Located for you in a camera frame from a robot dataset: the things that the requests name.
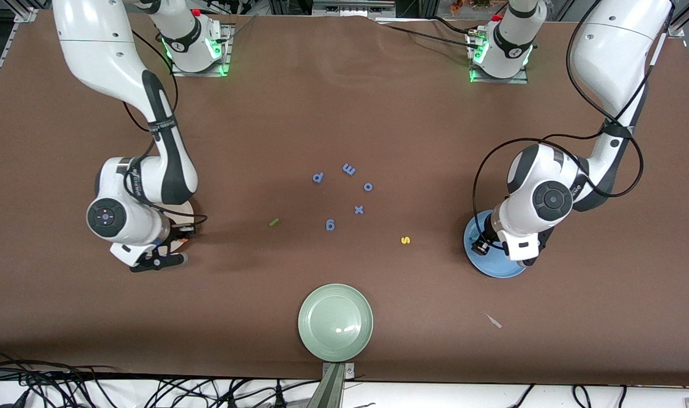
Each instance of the power cord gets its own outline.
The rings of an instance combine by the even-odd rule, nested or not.
[[[140,163],[143,159],[145,159],[147,157],[147,155],[150,153],[150,150],[153,149],[154,145],[155,145],[155,141],[150,141],[150,145],[147,147],[147,150],[145,150],[145,152],[142,153],[142,155],[140,155],[136,158],[133,158],[130,161],[130,164],[127,166],[127,170],[125,171],[125,174],[123,177],[123,179],[124,179],[123,187],[125,188],[125,191],[128,194],[130,194],[130,196],[132,196],[134,199],[136,199],[137,202],[139,202],[140,204],[145,204],[145,206],[152,207],[153,209],[156,209],[160,212],[173,214],[176,216],[199,218],[200,220],[197,220],[196,222],[191,223],[192,226],[200,225],[200,224],[206,222],[208,219],[208,216],[206,216],[204,214],[186,214],[185,212],[178,212],[178,211],[165,209],[164,207],[156,206],[156,204],[153,204],[152,202],[148,201],[148,199],[136,196],[135,194],[132,193],[132,191],[130,191],[130,188],[128,187],[128,180],[129,180],[129,177],[132,175],[133,168],[136,168],[138,163]]]
[[[314,383],[318,383],[318,382],[319,382],[319,380],[311,380],[311,381],[300,382],[298,384],[289,385],[288,387],[281,388],[281,390],[277,390],[275,393],[272,393],[271,395],[269,395],[269,397],[266,397],[266,398],[262,399],[261,401],[259,401],[259,403],[256,403],[256,405],[251,406],[251,408],[259,408],[259,406],[263,405],[264,402],[271,400],[271,397],[274,397],[274,396],[277,396],[280,394],[283,395],[283,393],[287,392],[288,390],[290,390],[292,388],[301,387],[301,385],[314,384]]]
[[[582,401],[578,398],[577,396],[577,389],[581,388],[581,391],[584,393],[584,397],[586,397],[586,405],[582,403]],[[589,393],[587,392],[586,388],[583,385],[573,385],[572,386],[572,395],[573,395],[573,400],[576,401],[578,406],[581,408],[591,408],[591,398],[589,398]],[[622,405],[624,405],[624,399],[627,397],[627,386],[622,385],[622,394],[619,396],[619,403],[617,405],[618,408],[622,408]]]
[[[481,229],[480,222],[478,220],[478,209],[477,209],[477,205],[476,205],[476,191],[478,189],[478,179],[480,178],[480,173],[483,170],[485,163],[488,161],[488,159],[495,152],[502,149],[503,147],[506,147],[510,144],[512,145],[513,143],[518,143],[518,142],[535,142],[535,143],[539,143],[539,144],[544,144],[544,145],[554,147],[554,148],[559,149],[560,151],[564,152],[565,155],[569,156],[569,158],[573,160],[573,162],[577,166],[578,170],[580,170],[583,174],[588,174],[587,169],[584,168],[584,166],[581,164],[580,161],[578,161],[578,158],[576,155],[571,153],[567,148],[561,146],[560,144],[550,142],[548,139],[551,137],[569,137],[572,139],[585,140],[585,139],[593,139],[594,137],[597,137],[599,134],[601,134],[601,132],[596,134],[596,135],[591,135],[588,137],[578,137],[578,136],[567,135],[567,134],[550,134],[550,135],[548,135],[542,139],[535,139],[533,137],[520,137],[518,139],[511,139],[507,142],[503,142],[500,145],[497,145],[494,149],[492,149],[486,155],[486,157],[483,159],[483,161],[481,161],[481,164],[478,167],[478,171],[476,171],[476,176],[475,176],[475,179],[473,181],[473,214],[474,214],[474,217],[476,220],[475,224],[476,224],[476,229],[478,230],[479,237],[481,237],[481,238],[483,237],[483,230]],[[590,177],[586,176],[587,183],[591,186],[591,188],[594,190],[594,192],[596,194],[599,194],[599,196],[607,197],[607,198],[616,198],[616,197],[626,196],[626,194],[631,192],[632,189],[634,189],[637,186],[637,184],[639,184],[640,179],[642,179],[642,173],[644,172],[644,157],[642,155],[642,149],[640,149],[639,144],[637,144],[637,142],[632,137],[624,137],[624,139],[632,142],[635,150],[637,151],[637,157],[639,158],[639,171],[637,171],[637,176],[634,178],[634,181],[629,186],[629,188],[625,189],[621,193],[616,193],[616,194],[606,193],[606,191],[603,191],[602,189],[598,188],[596,186],[596,184],[594,183],[594,181],[591,180]],[[491,244],[491,246],[492,246],[492,248],[496,248],[496,249],[500,249],[500,250],[503,249],[503,247],[501,247],[499,245]]]
[[[518,402],[515,403],[515,405],[511,405],[509,408],[520,408],[521,405],[523,405],[523,401],[526,400],[526,397],[528,397],[528,394],[533,390],[533,387],[536,387],[536,384],[531,384],[526,388],[525,392],[521,394],[521,397],[519,398]]]
[[[172,64],[172,62],[168,62],[168,59],[166,59],[166,57],[163,56],[163,54],[160,51],[158,51],[157,48],[155,48],[150,42],[148,42],[147,39],[142,38],[142,36],[140,36],[140,34],[138,34],[137,31],[132,30],[132,33],[134,34],[134,36],[136,36],[138,39],[140,39],[140,41],[145,43],[145,45],[150,47],[150,49],[155,51],[155,54],[157,54],[158,57],[160,57],[160,59],[163,60],[163,63],[166,65],[166,67],[168,67],[168,72],[170,72],[170,77],[173,79],[173,86],[175,88],[175,100],[173,102],[173,112],[175,112],[175,109],[178,108],[178,80],[176,80],[175,75],[173,75],[173,64]],[[142,126],[140,123],[138,123],[138,121],[132,116],[132,113],[130,112],[129,105],[125,102],[123,102],[122,104],[125,107],[125,111],[127,112],[130,119],[132,119],[133,123],[135,123],[135,126],[137,126],[138,129],[147,132],[148,129],[146,127]]]
[[[52,408],[56,408],[56,406],[51,402],[51,400],[49,400],[49,397],[47,397],[44,387],[54,388],[54,390],[59,393],[62,401],[64,402],[62,408],[83,408],[84,406],[89,408],[97,408],[93,403],[92,398],[90,398],[90,392],[88,392],[87,385],[85,384],[87,380],[83,378],[82,374],[91,374],[93,381],[97,384],[98,388],[100,388],[101,393],[103,393],[106,399],[110,402],[110,405],[113,406],[113,408],[117,408],[115,403],[110,400],[110,397],[107,395],[105,389],[98,382],[98,378],[95,376],[94,367],[98,366],[69,366],[67,364],[46,362],[43,360],[14,359],[11,356],[1,352],[0,357],[5,359],[5,361],[0,362],[0,372],[6,373],[4,375],[0,375],[0,380],[12,380],[16,378],[19,382],[19,385],[26,386],[28,388],[26,390],[26,395],[28,396],[30,392],[38,395],[38,397],[44,401],[45,408],[49,408],[50,406]],[[61,384],[57,382],[56,376],[54,375],[55,373],[34,371],[31,369],[32,365],[64,369],[65,380],[62,385],[67,387],[67,391],[69,393],[66,393],[62,389]],[[88,369],[90,372],[83,372],[83,369]],[[72,387],[70,387],[70,382],[74,383],[77,386],[77,389],[72,390]],[[77,401],[77,398],[75,397],[75,394],[78,392],[82,395],[82,397],[84,397],[82,403]],[[20,398],[15,403],[15,407],[18,405],[25,405],[26,397],[24,394],[23,397],[23,401],[25,402],[22,402],[22,399]]]
[[[578,21],[576,28],[573,30],[572,36],[569,39],[569,46],[567,46],[567,73],[569,75],[569,80],[572,83],[573,87],[577,90],[578,94],[581,95],[582,98],[584,98],[584,100],[587,101],[587,103],[589,103],[599,113],[603,114],[614,125],[622,126],[619,123],[619,118],[621,118],[621,116],[626,112],[627,108],[629,108],[629,106],[637,98],[637,95],[639,95],[639,93],[642,91],[642,89],[644,88],[644,86],[647,83],[647,80],[648,80],[650,74],[652,73],[654,65],[656,64],[657,57],[661,51],[661,44],[663,44],[664,36],[666,35],[667,30],[669,28],[669,21],[671,21],[671,17],[674,15],[675,4],[674,4],[674,1],[672,1],[672,0],[670,2],[671,2],[671,10],[669,11],[669,17],[666,19],[666,23],[664,24],[663,34],[660,37],[660,43],[658,44],[657,49],[654,52],[654,55],[652,57],[652,60],[649,63],[649,68],[647,69],[647,72],[645,73],[644,78],[642,78],[642,81],[640,82],[639,86],[637,86],[637,90],[634,91],[632,96],[629,98],[628,103],[625,104],[624,108],[622,108],[622,110],[619,112],[619,114],[616,115],[616,117],[614,117],[611,114],[609,114],[608,112],[606,112],[605,109],[601,108],[601,106],[594,103],[594,101],[592,101],[591,98],[589,98],[584,93],[584,91],[581,89],[581,87],[578,85],[577,81],[573,77],[572,67],[570,66],[570,54],[572,53],[573,42],[574,42],[574,40],[578,34],[578,31],[582,27],[584,21],[586,21],[588,16],[591,14],[591,12],[596,8],[597,5],[599,5],[599,3],[601,3],[601,0],[596,0],[593,3],[593,5],[591,5],[591,7],[583,15],[581,20]],[[478,178],[479,178],[480,173],[483,169],[483,166],[485,165],[485,163],[487,162],[488,158],[490,158],[491,155],[493,155],[495,152],[497,152],[497,150],[499,150],[505,146],[508,146],[512,143],[516,143],[516,142],[528,141],[528,142],[542,143],[542,144],[549,145],[551,147],[554,147],[554,148],[559,149],[562,152],[564,152],[564,154],[569,156],[570,159],[572,159],[575,162],[575,164],[578,167],[578,170],[582,171],[583,174],[587,174],[588,172],[583,168],[580,161],[577,160],[575,155],[573,155],[571,152],[569,152],[569,150],[565,149],[564,147],[560,146],[559,144],[555,144],[555,143],[549,142],[547,140],[551,139],[552,137],[567,137],[570,139],[589,140],[589,139],[594,139],[595,137],[598,137],[600,134],[601,134],[601,130],[599,132],[596,132],[596,134],[593,134],[593,135],[587,136],[587,137],[579,137],[579,136],[573,136],[573,135],[569,135],[569,134],[550,134],[550,135],[548,135],[542,139],[531,139],[531,138],[513,139],[513,140],[510,140],[508,142],[502,143],[502,144],[498,145],[497,147],[495,147],[493,150],[491,150],[488,153],[488,155],[486,155],[486,157],[481,162],[481,165],[479,166],[478,171],[476,172],[476,177],[475,177],[475,180],[473,183],[473,213],[474,213],[474,217],[475,217],[475,221],[476,221],[475,225],[476,225],[476,229],[478,230],[479,238],[483,239],[484,237],[483,237],[483,231],[480,227],[480,222],[478,220],[478,209],[476,206],[476,188],[478,185]],[[632,145],[634,146],[635,151],[637,152],[637,158],[639,160],[639,169],[637,171],[637,176],[635,176],[634,181],[632,181],[632,184],[629,186],[629,188],[625,189],[621,193],[616,193],[616,194],[606,193],[606,192],[602,191],[601,189],[597,188],[596,185],[593,183],[593,181],[591,181],[591,178],[587,176],[586,177],[587,183],[591,186],[591,188],[593,189],[593,191],[596,194],[599,194],[599,196],[607,197],[607,198],[626,196],[626,194],[630,193],[632,191],[632,189],[637,187],[637,184],[639,184],[639,181],[642,179],[642,174],[644,173],[644,156],[642,154],[642,149],[639,147],[639,144],[631,135],[629,137],[624,137],[623,139],[626,139],[627,142],[631,142]],[[500,250],[503,249],[503,247],[501,247],[499,245],[495,245],[493,243],[491,243],[490,246],[492,246],[492,248],[496,248],[496,249],[500,249]]]
[[[276,388],[274,389],[276,395],[276,402],[274,408],[286,408],[286,400],[284,400],[284,392],[281,390],[281,380],[276,380]]]
[[[415,36],[425,37],[427,39],[433,39],[433,40],[442,41],[442,42],[450,43],[450,44],[462,45],[462,46],[468,47],[468,48],[478,48],[478,46],[476,46],[476,44],[467,44],[467,43],[464,43],[461,41],[444,39],[444,38],[438,37],[438,36],[431,36],[430,34],[420,33],[419,31],[407,30],[406,28],[399,28],[399,27],[396,27],[394,25],[392,26],[390,24],[385,24],[384,26],[389,27],[393,30],[402,31],[404,33],[414,34]]]

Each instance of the black cable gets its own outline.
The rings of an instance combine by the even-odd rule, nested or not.
[[[420,33],[420,32],[417,32],[417,31],[407,30],[406,28],[399,28],[399,27],[392,26],[392,25],[389,25],[389,24],[385,24],[384,26],[385,26],[385,27],[389,27],[389,28],[391,28],[391,29],[393,29],[393,30],[403,31],[404,33],[414,34],[415,36],[425,37],[425,38],[427,38],[427,39],[433,39],[433,40],[437,40],[437,41],[443,41],[443,42],[451,43],[451,44],[458,44],[458,45],[462,45],[462,46],[465,46],[465,47],[468,47],[468,48],[478,48],[478,46],[476,46],[476,44],[466,44],[466,43],[461,42],[461,41],[454,41],[454,40],[450,40],[450,39],[443,39],[442,37],[431,36],[430,34],[425,34],[425,33]]]
[[[126,101],[124,101],[122,104],[123,104],[123,106],[125,107],[125,112],[127,112],[127,116],[130,117],[130,119],[131,119],[132,122],[135,124],[135,126],[137,126],[138,129],[140,129],[141,131],[148,132],[149,130],[148,130],[146,127],[142,127],[141,124],[138,124],[138,123],[137,123],[137,120],[134,118],[134,116],[132,116],[132,112],[130,112],[130,106],[128,106],[128,104],[126,103]]]
[[[206,215],[204,215],[204,214],[186,214],[185,212],[178,212],[178,211],[173,211],[173,210],[165,209],[165,207],[156,206],[155,204],[153,204],[152,202],[148,201],[147,199],[143,199],[143,198],[141,198],[141,197],[137,197],[135,194],[132,193],[132,191],[130,191],[130,188],[129,188],[128,185],[127,185],[127,184],[128,184],[127,181],[128,181],[129,176],[132,175],[132,170],[133,170],[133,168],[135,168],[139,162],[141,162],[143,159],[145,159],[145,158],[147,157],[147,155],[150,153],[150,150],[153,149],[153,146],[155,146],[155,141],[154,141],[154,140],[151,140],[151,141],[150,141],[150,145],[148,145],[148,147],[147,147],[147,149],[145,150],[145,152],[142,153],[142,155],[140,155],[139,157],[133,158],[133,159],[130,161],[130,164],[128,165],[127,170],[125,171],[125,174],[124,174],[124,177],[123,177],[123,178],[124,178],[124,181],[125,181],[125,182],[123,183],[123,187],[125,188],[125,191],[126,191],[128,194],[130,194],[130,196],[132,196],[134,199],[136,199],[137,202],[139,202],[140,204],[145,204],[145,206],[152,207],[153,209],[156,209],[156,210],[158,210],[158,211],[160,211],[160,212],[168,213],[168,214],[173,214],[173,215],[176,215],[176,216],[199,218],[200,220],[196,220],[195,222],[192,222],[192,223],[191,223],[192,226],[194,226],[194,225],[200,225],[200,224],[206,222],[207,219],[208,219],[208,216],[206,216]]]
[[[49,379],[49,377],[46,377],[46,375],[41,373],[41,372],[34,372],[34,371],[31,371],[28,369],[19,369],[19,368],[11,368],[11,367],[0,367],[0,372],[19,372],[19,373],[25,374],[27,377],[27,380],[29,380],[30,378],[34,379],[35,380],[34,383],[27,381],[28,382],[27,386],[34,393],[36,393],[36,395],[39,395],[39,397],[43,398],[43,400],[46,403],[50,403],[52,405],[52,402],[46,397],[46,395],[44,395],[44,392],[42,392],[41,390],[36,390],[34,388],[34,385],[40,385],[40,386],[41,386],[41,384],[49,385],[52,388],[54,388],[57,392],[59,392],[60,396],[62,397],[62,400],[65,400],[65,403],[68,403],[69,406],[72,406],[72,407],[78,406],[77,403],[75,401],[73,401],[72,398],[70,398],[70,396],[64,392],[64,390],[62,390],[62,388],[59,386],[59,384],[57,384],[53,380]]]
[[[236,399],[236,400],[244,400],[245,398],[253,397],[253,396],[255,396],[255,395],[259,394],[259,393],[267,392],[267,390],[271,390],[272,392],[275,392],[276,388],[274,388],[274,387],[262,388],[262,389],[260,389],[260,390],[257,390],[256,392],[248,393],[248,394],[242,395],[242,396],[240,396],[240,397],[231,398],[231,400],[235,400],[235,399]]]
[[[133,33],[138,39],[140,39],[140,41],[144,42],[145,45],[147,45],[148,47],[150,47],[150,49],[152,49],[153,51],[155,51],[155,54],[157,54],[158,57],[160,57],[160,59],[163,60],[163,62],[165,63],[166,67],[168,67],[168,70],[170,71],[170,77],[173,79],[173,87],[175,88],[175,100],[174,100],[174,102],[173,102],[173,112],[175,112],[175,109],[178,108],[178,80],[176,80],[175,75],[173,74],[173,63],[172,63],[172,62],[168,62],[168,59],[166,59],[166,57],[163,56],[163,54],[162,54],[160,51],[158,51],[158,49],[155,48],[155,47],[153,46],[153,44],[149,43],[149,42],[147,41],[147,39],[142,38],[142,36],[140,36],[140,34],[138,34],[135,30],[133,30],[132,33]]]
[[[175,88],[175,101],[173,102],[173,112],[175,112],[175,109],[178,107],[178,80],[176,80],[175,75],[173,74],[173,64],[168,62],[168,59],[166,59],[165,56],[163,56],[163,54],[160,51],[158,51],[157,48],[155,48],[150,42],[148,42],[147,39],[142,38],[142,36],[140,36],[140,34],[138,34],[137,31],[132,30],[132,33],[138,39],[140,39],[140,41],[145,43],[145,45],[150,47],[150,49],[155,51],[155,54],[157,54],[158,57],[160,57],[160,59],[163,60],[163,63],[165,63],[165,66],[168,67],[168,72],[170,72],[170,77],[173,78],[173,87]],[[132,112],[130,112],[130,106],[126,103],[126,101],[123,101],[122,104],[125,107],[125,111],[127,112],[130,119],[132,119],[133,123],[135,123],[135,126],[137,126],[138,129],[140,129],[142,131],[148,131],[148,129],[146,127],[144,127],[140,123],[138,123],[138,121],[134,118],[134,116],[132,116]]]
[[[588,104],[590,104],[594,109],[596,109],[596,111],[599,111],[599,113],[606,116],[606,118],[608,118],[612,124],[615,124],[617,126],[621,126],[619,121],[617,121],[617,119],[614,118],[614,116],[612,116],[611,113],[606,112],[605,109],[601,108],[601,106],[599,106],[597,103],[592,101],[591,98],[589,98],[588,95],[586,95],[586,93],[584,93],[584,91],[581,89],[581,86],[578,85],[576,79],[573,77],[572,67],[570,66],[570,54],[572,53],[573,42],[575,41],[575,39],[577,37],[578,31],[581,29],[582,25],[584,24],[584,21],[586,21],[588,16],[591,14],[591,11],[593,11],[596,8],[596,6],[599,5],[599,3],[601,3],[601,0],[595,0],[593,5],[591,5],[591,7],[589,7],[589,9],[586,11],[586,13],[581,18],[581,20],[578,21],[576,28],[573,30],[572,36],[569,39],[569,46],[567,46],[567,74],[569,75],[569,81],[572,83],[573,88],[576,89],[578,94],[581,95],[581,97],[584,98],[584,100],[587,101]]]
[[[596,137],[599,137],[599,135],[601,135],[601,130],[596,132],[595,134],[593,134],[591,136],[573,136],[573,134],[554,133],[554,134],[550,134],[550,135],[544,137],[541,140],[549,140],[552,137],[566,137],[568,139],[576,139],[576,140],[591,140],[591,139],[595,139]]]
[[[526,388],[525,392],[521,394],[521,398],[518,400],[518,402],[515,403],[515,405],[511,405],[510,408],[520,408],[521,405],[523,405],[523,401],[526,400],[526,397],[528,397],[528,394],[533,390],[533,387],[536,387],[536,384],[531,384]]]
[[[624,398],[627,397],[627,386],[622,385],[622,395],[619,397],[619,404],[617,405],[617,408],[622,408],[622,405],[624,403]]]
[[[428,19],[433,19],[433,20],[440,21],[440,23],[445,24],[445,27],[448,27],[450,30],[453,30],[453,31],[455,31],[456,33],[460,33],[460,34],[467,34],[469,30],[473,30],[473,29],[475,29],[475,28],[478,28],[478,26],[474,26],[474,27],[471,27],[471,28],[458,28],[458,27],[456,27],[456,26],[454,26],[454,25],[451,25],[450,22],[448,22],[447,20],[445,20],[445,18],[442,18],[441,16],[437,16],[437,15],[429,16]]]
[[[547,140],[549,137],[555,137],[555,136],[564,136],[564,134],[548,135],[542,139],[535,139],[533,137],[521,137],[518,139],[512,139],[512,140],[509,140],[507,142],[503,142],[500,145],[497,145],[493,150],[491,150],[486,155],[486,157],[483,159],[483,161],[481,161],[481,164],[478,167],[478,171],[476,171],[476,177],[473,181],[473,214],[474,214],[475,221],[476,221],[476,223],[475,223],[476,229],[478,230],[478,235],[480,238],[483,238],[483,230],[481,229],[480,222],[478,220],[478,207],[476,205],[476,191],[478,188],[478,178],[480,177],[480,173],[483,170],[483,167],[485,166],[485,163],[488,161],[488,159],[495,152],[502,149],[503,147],[508,146],[510,144],[512,145],[513,143],[517,143],[517,142],[536,142],[536,143],[541,143],[544,145],[549,145],[551,147],[554,147],[554,148],[559,149],[560,151],[564,152],[565,155],[569,156],[569,158],[573,160],[573,162],[577,166],[578,170],[580,170],[585,175],[588,174],[588,171],[586,170],[586,168],[584,168],[584,166],[581,164],[581,162],[578,161],[578,158],[576,155],[573,155],[573,153],[571,153],[569,150],[567,150],[567,148],[565,148],[559,144],[556,144],[554,142],[549,142]],[[637,186],[637,184],[639,184],[640,179],[642,179],[642,173],[644,172],[644,157],[642,155],[642,149],[640,149],[639,144],[637,144],[637,142],[634,140],[634,138],[628,137],[628,138],[624,138],[624,139],[626,139],[627,142],[632,142],[635,150],[637,151],[637,157],[639,158],[639,170],[637,171],[637,176],[634,178],[634,181],[633,181],[632,185],[629,186],[629,188],[625,189],[621,193],[616,193],[616,194],[606,193],[606,192],[602,191],[602,189],[598,188],[596,186],[596,184],[594,184],[593,181],[591,181],[590,177],[586,176],[587,183],[591,186],[591,188],[594,190],[594,192],[596,194],[599,194],[599,196],[607,197],[607,198],[622,197],[625,194],[628,194],[629,192],[631,192],[632,189],[634,189]],[[503,247],[501,247],[499,245],[491,244],[491,246],[493,248],[496,248],[496,249],[500,249],[500,250],[503,249]]]
[[[577,388],[581,388],[583,390],[584,396],[586,397],[586,405],[583,405],[581,400],[578,399],[578,397],[576,395]],[[581,408],[591,408],[591,398],[589,398],[589,393],[587,392],[586,388],[584,388],[583,385],[573,385],[572,386],[572,395],[573,395],[573,400],[576,401],[578,406],[580,406]]]
[[[209,378],[209,379],[207,379],[207,380],[205,380],[205,381],[199,382],[199,383],[197,383],[197,385],[196,385],[195,387],[191,388],[190,390],[187,390],[186,393],[183,393],[183,394],[181,394],[181,395],[176,396],[176,397],[173,399],[173,404],[170,406],[170,408],[174,408],[176,405],[178,405],[178,404],[180,403],[180,401],[182,401],[182,400],[183,400],[184,398],[186,398],[186,397],[202,398],[204,401],[206,401],[206,405],[208,405],[207,402],[208,402],[210,399],[213,400],[214,398],[213,398],[213,397],[210,397],[210,396],[207,396],[207,395],[204,394],[204,393],[196,392],[196,390],[199,389],[199,388],[201,388],[201,387],[203,387],[203,386],[206,385],[206,384],[209,384],[209,383],[214,382],[214,380],[215,380],[214,378]]]
[[[301,385],[313,384],[313,383],[318,383],[318,382],[319,382],[319,380],[311,380],[311,381],[300,382],[300,383],[294,384],[294,385],[289,385],[289,387],[282,388],[280,392],[274,392],[271,395],[269,395],[269,397],[262,399],[256,405],[251,406],[251,408],[258,408],[259,406],[263,405],[264,402],[271,400],[272,397],[276,397],[276,395],[283,394],[284,392],[287,392],[287,390],[290,390],[292,388],[301,387]]]
[[[67,390],[69,390],[70,398],[72,399],[72,401],[74,401],[74,403],[77,404],[77,399],[75,398],[75,393],[80,392],[83,395],[83,397],[85,397],[85,399],[87,400],[90,408],[96,408],[95,404],[92,402],[92,398],[90,398],[90,393],[88,392],[87,387],[84,384],[85,380],[82,378],[82,375],[81,375],[82,371],[80,371],[81,368],[82,369],[88,369],[88,370],[90,370],[90,372],[92,374],[93,380],[95,380],[98,387],[100,388],[100,391],[103,393],[103,395],[105,395],[105,397],[108,399],[108,401],[110,401],[111,405],[115,406],[114,403],[110,400],[110,398],[107,395],[104,388],[100,385],[100,383],[97,381],[97,378],[95,377],[94,367],[106,367],[106,366],[70,366],[68,364],[46,362],[43,360],[13,359],[12,357],[8,356],[7,354],[1,353],[1,352],[0,352],[0,356],[7,359],[7,361],[0,362],[0,367],[4,367],[4,366],[10,365],[10,364],[13,364],[13,365],[16,365],[17,367],[19,367],[20,369],[24,370],[25,372],[32,372],[31,366],[33,366],[33,365],[41,365],[41,366],[55,367],[55,368],[61,368],[61,369],[69,370],[70,374],[74,375],[74,377],[77,378],[77,379],[72,378],[70,380],[64,381],[64,385],[67,387]],[[45,380],[46,385],[50,385],[49,382],[53,381],[52,379],[48,379],[47,376],[45,376],[44,378],[46,379]],[[40,386],[39,392],[37,390],[33,389],[33,386],[35,384],[30,382],[29,378],[27,378],[27,382],[28,382],[28,386],[31,388],[31,390],[33,390],[34,393],[45,398],[43,395],[43,391],[41,390],[41,384],[39,383],[39,377],[35,377],[36,385]],[[69,382],[73,382],[77,386],[77,389],[74,392],[72,391],[72,389],[69,385]],[[49,405],[49,403],[50,402],[48,400],[44,400],[45,406]]]
[[[155,408],[156,405],[157,405],[157,403],[160,402],[160,401],[163,399],[163,397],[165,397],[166,395],[168,395],[170,392],[172,392],[172,391],[173,391],[174,389],[176,389],[176,388],[181,388],[182,390],[186,390],[185,388],[182,388],[182,387],[180,387],[180,386],[181,386],[181,384],[183,384],[184,382],[188,381],[188,379],[187,379],[187,378],[180,379],[180,382],[179,382],[178,384],[175,383],[177,380],[173,380],[173,381],[171,381],[171,382],[167,382],[167,381],[161,379],[161,380],[158,380],[158,381],[159,381],[160,383],[163,382],[163,383],[165,383],[166,385],[170,385],[170,389],[167,390],[166,392],[160,394],[161,390],[165,389],[165,387],[163,387],[163,388],[158,388],[157,392],[155,392],[155,393],[149,398],[149,400],[147,400],[147,403],[145,403],[144,408]]]
[[[666,18],[666,21],[664,23],[663,27],[663,32],[664,33],[669,33],[669,22],[671,21],[671,18],[674,15],[674,10],[677,7],[677,5],[674,3],[674,1],[670,0],[671,3],[671,9],[669,10],[669,16]],[[645,73],[644,78],[642,78],[642,81],[639,83],[639,86],[637,86],[637,90],[634,92],[634,95],[632,95],[631,98],[629,98],[629,101],[624,105],[624,108],[619,111],[619,114],[617,114],[616,119],[618,120],[621,118],[621,116],[624,114],[624,112],[627,111],[627,108],[629,108],[630,104],[634,101],[634,99],[637,98],[637,95],[639,95],[639,92],[644,88],[644,86],[647,84],[647,80],[649,79],[649,76],[652,74],[652,70],[654,69],[654,65],[649,65],[649,68],[647,68],[647,73]]]
[[[559,18],[559,21],[564,21],[564,17],[567,15],[567,13],[569,12],[570,8],[572,8],[572,6],[573,6],[573,3],[575,3],[575,2],[576,2],[576,0],[572,0],[572,2],[569,3],[569,6],[567,6],[567,7],[565,8],[564,13],[561,15],[561,18]]]
[[[238,388],[241,388],[244,384],[251,382],[251,378],[243,378],[241,382],[233,385],[233,381],[228,385],[228,392],[217,398],[210,406],[222,406],[224,402],[233,399],[233,395],[237,392]]]

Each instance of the blue plate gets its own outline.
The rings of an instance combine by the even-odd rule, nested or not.
[[[485,219],[493,210],[483,211],[478,214],[478,222],[481,230],[485,229]],[[514,277],[526,268],[518,265],[514,261],[509,261],[505,253],[497,248],[490,248],[487,255],[479,255],[471,248],[474,242],[478,239],[478,229],[476,229],[476,218],[473,217],[466,226],[466,232],[463,234],[463,245],[466,247],[466,254],[471,260],[474,267],[483,272],[487,276],[497,278]]]

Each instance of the white floor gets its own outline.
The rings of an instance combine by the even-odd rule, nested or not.
[[[194,387],[201,380],[184,383],[186,388]],[[282,382],[282,386],[295,384],[296,380]],[[155,393],[158,382],[155,380],[101,380],[111,400],[118,408],[143,408],[148,398]],[[228,390],[228,380],[217,380],[215,386],[220,394]],[[246,395],[261,388],[274,386],[273,380],[255,380],[243,385],[236,395]],[[100,393],[95,383],[87,383],[93,402],[98,408],[112,408]],[[316,384],[304,385],[285,392],[288,402],[307,400],[311,397]],[[372,406],[373,408],[508,408],[515,405],[526,385],[476,385],[476,384],[424,384],[424,383],[392,383],[392,382],[348,382],[344,390],[342,408],[357,408]],[[587,387],[593,408],[616,408],[620,387]],[[25,388],[14,381],[0,382],[0,405],[14,403]],[[214,396],[214,385],[204,385],[202,393]],[[176,396],[183,394],[181,390],[169,393],[156,406],[170,407]],[[251,407],[271,395],[264,392],[256,397],[238,399],[238,408]],[[49,390],[47,395],[55,405],[62,406],[61,397]],[[689,397],[689,388],[656,388],[629,387],[623,408],[689,408],[684,399]],[[580,408],[572,397],[569,385],[536,385],[526,397],[521,408]],[[30,394],[26,408],[43,408],[40,397]],[[179,408],[206,408],[207,403],[202,398],[184,398],[179,401]]]

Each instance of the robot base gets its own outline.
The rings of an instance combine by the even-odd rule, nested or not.
[[[528,83],[528,74],[526,73],[526,63],[528,57],[526,57],[526,63],[523,64],[520,70],[510,78],[496,78],[489,75],[485,70],[480,67],[475,59],[480,56],[480,53],[484,52],[484,41],[487,38],[487,26],[479,25],[476,30],[471,30],[468,34],[464,35],[466,37],[467,44],[475,44],[479,46],[478,49],[468,48],[468,62],[470,65],[470,80],[471,82],[489,82],[489,83]]]
[[[485,219],[488,214],[493,211],[483,211],[478,214],[478,221],[481,230],[485,229]],[[479,271],[483,272],[487,276],[497,277],[497,278],[508,278],[514,277],[526,268],[518,265],[515,261],[509,261],[505,256],[505,253],[497,248],[490,248],[487,255],[479,255],[473,251],[471,245],[478,239],[478,229],[476,229],[476,218],[473,217],[468,225],[466,226],[466,231],[463,234],[463,245],[466,247],[466,254],[471,260],[474,267],[478,268]]]
[[[231,53],[233,52],[233,34],[235,33],[235,24],[221,24],[214,20],[214,24],[210,28],[212,29],[212,37],[214,39],[223,40],[221,44],[213,44],[210,46],[210,50],[215,55],[220,57],[210,65],[210,67],[202,70],[201,72],[187,72],[182,70],[175,65],[173,62],[173,75],[176,77],[227,77],[228,69],[231,66]]]

